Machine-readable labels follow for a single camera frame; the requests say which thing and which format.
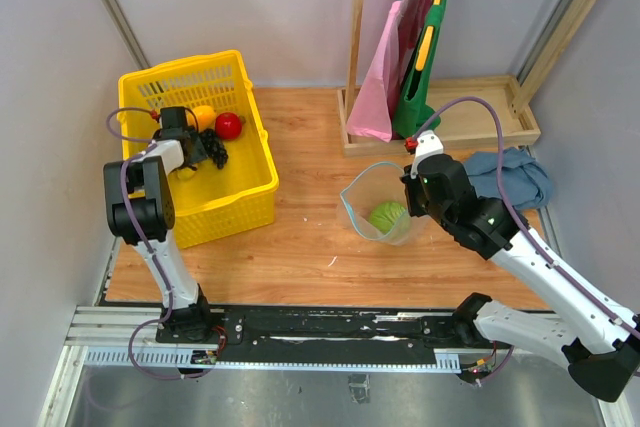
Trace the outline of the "clear zip top bag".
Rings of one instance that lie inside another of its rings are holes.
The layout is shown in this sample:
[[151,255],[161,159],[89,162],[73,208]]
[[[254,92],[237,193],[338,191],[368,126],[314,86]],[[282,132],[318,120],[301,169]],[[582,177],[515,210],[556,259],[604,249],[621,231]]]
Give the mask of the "clear zip top bag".
[[416,240],[431,218],[409,215],[403,174],[401,166],[389,161],[364,169],[340,192],[343,222],[368,241],[400,246]]

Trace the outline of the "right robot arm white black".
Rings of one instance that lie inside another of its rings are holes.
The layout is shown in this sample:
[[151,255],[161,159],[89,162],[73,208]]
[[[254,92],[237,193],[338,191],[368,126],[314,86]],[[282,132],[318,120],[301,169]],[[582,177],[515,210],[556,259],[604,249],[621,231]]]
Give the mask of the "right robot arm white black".
[[411,216],[429,216],[461,247],[527,284],[558,316],[546,320],[473,293],[456,310],[455,339],[529,351],[567,370],[593,397],[617,401],[639,369],[638,314],[578,274],[503,200],[477,196],[451,156],[417,154],[401,181]]

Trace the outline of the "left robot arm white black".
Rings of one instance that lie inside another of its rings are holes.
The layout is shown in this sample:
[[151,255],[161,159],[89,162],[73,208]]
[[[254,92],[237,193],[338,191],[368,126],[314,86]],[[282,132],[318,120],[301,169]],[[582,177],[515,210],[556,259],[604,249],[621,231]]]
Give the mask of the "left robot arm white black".
[[[159,124],[153,136],[133,137],[115,130],[112,119],[140,112]],[[145,110],[122,107],[106,119],[109,132],[142,150],[103,167],[106,218],[111,233],[143,258],[162,295],[156,340],[160,343],[203,343],[214,330],[208,301],[188,272],[174,235],[176,210],[169,175],[194,169],[205,158],[199,123],[188,107]]]

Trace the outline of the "green cabbage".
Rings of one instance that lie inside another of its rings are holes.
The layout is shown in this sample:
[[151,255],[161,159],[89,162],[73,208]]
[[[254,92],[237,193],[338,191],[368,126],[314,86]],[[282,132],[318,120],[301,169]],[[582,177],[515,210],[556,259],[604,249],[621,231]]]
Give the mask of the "green cabbage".
[[381,234],[406,233],[410,227],[407,208],[396,201],[387,201],[377,205],[369,214],[368,222]]

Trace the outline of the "yellow plastic basket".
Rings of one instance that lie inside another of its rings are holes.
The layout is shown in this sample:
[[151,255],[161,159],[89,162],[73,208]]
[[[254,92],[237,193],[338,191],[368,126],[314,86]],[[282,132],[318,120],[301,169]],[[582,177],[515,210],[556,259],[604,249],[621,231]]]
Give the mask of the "yellow plastic basket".
[[177,245],[186,249],[262,227],[275,217],[277,170],[243,58],[237,50],[172,60],[123,75],[117,117],[122,155],[144,149],[158,124],[152,109],[210,106],[245,123],[238,139],[225,142],[229,159],[217,168],[207,159],[192,175],[173,172],[168,183],[176,210]]

